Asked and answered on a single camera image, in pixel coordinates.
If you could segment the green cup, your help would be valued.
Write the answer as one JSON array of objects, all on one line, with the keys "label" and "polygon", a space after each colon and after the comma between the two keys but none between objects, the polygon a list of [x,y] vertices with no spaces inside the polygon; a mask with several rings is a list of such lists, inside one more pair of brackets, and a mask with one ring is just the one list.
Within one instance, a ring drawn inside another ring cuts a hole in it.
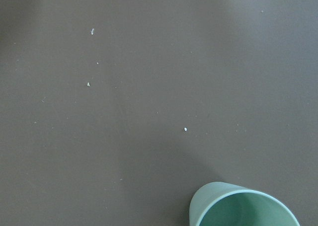
[{"label": "green cup", "polygon": [[189,206],[191,226],[298,226],[276,198],[252,189],[211,182],[199,188]]}]

